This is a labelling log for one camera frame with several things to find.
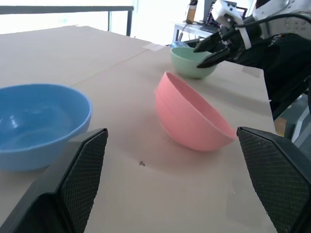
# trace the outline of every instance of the bowl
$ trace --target bowl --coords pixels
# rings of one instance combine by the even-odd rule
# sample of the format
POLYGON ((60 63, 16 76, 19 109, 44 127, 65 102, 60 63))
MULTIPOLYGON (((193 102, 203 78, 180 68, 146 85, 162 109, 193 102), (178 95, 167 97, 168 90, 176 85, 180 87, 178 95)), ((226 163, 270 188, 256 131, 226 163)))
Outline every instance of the bowl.
POLYGON ((171 49, 171 60, 177 73, 192 79, 202 79, 214 72, 217 65, 209 68, 197 68, 210 52, 193 52, 193 48, 177 47, 171 49))
POLYGON ((156 111, 176 142, 197 151, 213 151, 237 139, 217 109, 183 79, 166 72, 156 90, 156 111))
POLYGON ((88 129, 86 96, 62 85, 28 84, 0 89, 0 169, 47 167, 69 139, 88 129))

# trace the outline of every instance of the green bowl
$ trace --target green bowl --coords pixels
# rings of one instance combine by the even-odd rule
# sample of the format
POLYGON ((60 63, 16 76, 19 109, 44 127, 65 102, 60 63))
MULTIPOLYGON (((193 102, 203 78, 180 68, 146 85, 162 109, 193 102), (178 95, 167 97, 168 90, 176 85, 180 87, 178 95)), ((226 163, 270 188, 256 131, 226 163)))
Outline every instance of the green bowl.
POLYGON ((176 47, 171 50, 171 59, 177 73, 191 79, 202 79, 210 75, 217 65, 209 68, 197 68, 198 64, 210 55, 210 52, 194 53, 193 48, 176 47))

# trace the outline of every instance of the blue bowl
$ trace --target blue bowl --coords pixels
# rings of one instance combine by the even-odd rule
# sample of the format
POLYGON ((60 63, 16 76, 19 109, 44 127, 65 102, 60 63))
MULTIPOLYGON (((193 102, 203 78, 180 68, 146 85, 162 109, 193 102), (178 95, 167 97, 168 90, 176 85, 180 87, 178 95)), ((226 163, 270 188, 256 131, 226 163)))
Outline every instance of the blue bowl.
POLYGON ((62 85, 29 84, 0 89, 0 169, 49 166, 72 137, 85 133, 91 104, 62 85))

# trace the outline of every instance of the floor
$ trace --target floor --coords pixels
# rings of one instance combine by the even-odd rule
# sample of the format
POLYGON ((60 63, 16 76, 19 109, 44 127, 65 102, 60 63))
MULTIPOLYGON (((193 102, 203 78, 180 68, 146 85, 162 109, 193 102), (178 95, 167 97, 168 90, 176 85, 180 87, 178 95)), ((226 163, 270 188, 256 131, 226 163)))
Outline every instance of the floor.
MULTIPOLYGON (((303 95, 301 99, 297 100, 292 104, 291 108, 288 108, 280 117, 287 120, 286 123, 286 131, 285 137, 291 138, 294 127, 297 123, 298 118, 302 114, 302 112, 308 106, 308 97, 307 95, 303 95)), ((307 118, 304 120, 301 128, 301 132, 303 132, 307 126, 311 124, 311 115, 309 114, 307 118)), ((311 131, 308 132, 308 136, 306 140, 299 146, 300 150, 305 153, 311 159, 311 131)))

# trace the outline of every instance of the table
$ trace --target table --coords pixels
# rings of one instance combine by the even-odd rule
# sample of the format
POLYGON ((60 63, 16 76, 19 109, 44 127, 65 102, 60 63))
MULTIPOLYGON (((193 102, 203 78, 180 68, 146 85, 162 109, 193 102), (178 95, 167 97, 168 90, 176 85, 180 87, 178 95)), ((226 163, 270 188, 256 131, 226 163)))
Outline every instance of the table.
POLYGON ((177 22, 175 23, 175 27, 174 27, 174 35, 173 35, 173 41, 177 41, 179 38, 179 31, 184 30, 184 32, 186 33, 191 33, 197 36, 201 36, 201 37, 208 37, 212 34, 214 34, 214 32, 206 32, 201 30, 200 28, 202 26, 200 25, 194 25, 194 24, 189 24, 187 27, 185 27, 187 25, 187 23, 184 22, 177 22))
MULTIPOLYGON (((0 35, 0 86, 73 86, 93 106, 89 130, 108 128, 101 183, 86 233, 276 233, 249 178, 239 142, 212 153, 163 132, 154 90, 174 72, 170 49, 89 27, 0 35), (146 166, 139 166, 140 161, 146 166)), ((187 80, 233 127, 274 132, 263 71, 230 62, 187 80)), ((0 224, 43 170, 0 171, 0 224)))

